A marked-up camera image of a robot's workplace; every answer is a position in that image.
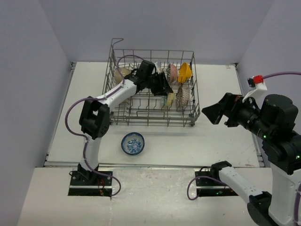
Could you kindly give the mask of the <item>yellow teal flower bowl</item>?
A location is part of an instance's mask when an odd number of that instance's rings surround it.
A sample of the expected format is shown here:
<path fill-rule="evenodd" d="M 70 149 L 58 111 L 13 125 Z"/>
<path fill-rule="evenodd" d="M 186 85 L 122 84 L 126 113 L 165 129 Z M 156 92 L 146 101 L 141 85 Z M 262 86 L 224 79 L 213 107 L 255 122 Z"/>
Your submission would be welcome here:
<path fill-rule="evenodd" d="M 171 107 L 175 98 L 175 93 L 169 93 L 167 96 L 162 97 L 162 106 L 163 107 Z"/>

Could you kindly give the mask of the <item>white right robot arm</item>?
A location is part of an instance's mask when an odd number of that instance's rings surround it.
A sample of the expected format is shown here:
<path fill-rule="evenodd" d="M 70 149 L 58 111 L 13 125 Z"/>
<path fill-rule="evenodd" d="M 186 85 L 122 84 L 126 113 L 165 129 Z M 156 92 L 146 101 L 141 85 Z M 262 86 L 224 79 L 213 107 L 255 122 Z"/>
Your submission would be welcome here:
<path fill-rule="evenodd" d="M 260 226 L 298 226 L 301 223 L 301 137 L 294 131 L 298 108 L 278 94 L 267 95 L 261 107 L 253 97 L 226 93 L 202 109 L 216 125 L 223 116 L 227 127 L 242 126 L 262 140 L 272 170 L 272 191 L 263 191 L 236 172 L 227 161 L 211 166 L 210 180 L 230 187 L 247 204 Z"/>

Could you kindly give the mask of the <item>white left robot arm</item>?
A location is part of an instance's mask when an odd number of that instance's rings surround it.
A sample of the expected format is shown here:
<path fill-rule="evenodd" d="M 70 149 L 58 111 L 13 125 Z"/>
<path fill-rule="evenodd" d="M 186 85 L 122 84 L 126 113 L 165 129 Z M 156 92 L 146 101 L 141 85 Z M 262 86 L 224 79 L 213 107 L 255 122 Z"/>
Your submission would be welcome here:
<path fill-rule="evenodd" d="M 138 92 L 150 89 L 154 96 L 167 96 L 173 93 L 168 84 L 165 73 L 157 71 L 156 65 L 143 60 L 137 69 L 127 74 L 120 84 L 109 92 L 97 97 L 88 97 L 85 100 L 80 115 L 79 124 L 83 135 L 86 136 L 83 159 L 78 164 L 81 179 L 87 185 L 93 185 L 98 174 L 98 152 L 102 137 L 110 126 L 110 113 Z"/>

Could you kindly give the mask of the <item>brown lattice pattern bowl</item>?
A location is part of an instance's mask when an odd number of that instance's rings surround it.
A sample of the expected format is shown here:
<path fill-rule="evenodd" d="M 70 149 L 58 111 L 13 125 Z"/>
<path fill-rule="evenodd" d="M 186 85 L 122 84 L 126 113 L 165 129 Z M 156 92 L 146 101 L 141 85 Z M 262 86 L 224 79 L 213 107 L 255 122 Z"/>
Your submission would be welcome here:
<path fill-rule="evenodd" d="M 176 93 L 176 106 L 186 107 L 190 101 L 190 92 L 188 89 L 184 89 L 180 86 Z"/>

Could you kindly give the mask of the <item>blue white floral bowl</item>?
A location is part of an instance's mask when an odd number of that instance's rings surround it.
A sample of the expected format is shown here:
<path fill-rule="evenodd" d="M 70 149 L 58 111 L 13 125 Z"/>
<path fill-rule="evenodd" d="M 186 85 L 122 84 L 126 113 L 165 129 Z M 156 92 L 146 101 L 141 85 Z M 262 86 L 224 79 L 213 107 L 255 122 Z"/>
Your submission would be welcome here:
<path fill-rule="evenodd" d="M 138 155 L 145 147 L 144 137 L 137 132 L 126 134 L 121 141 L 121 148 L 128 155 Z"/>

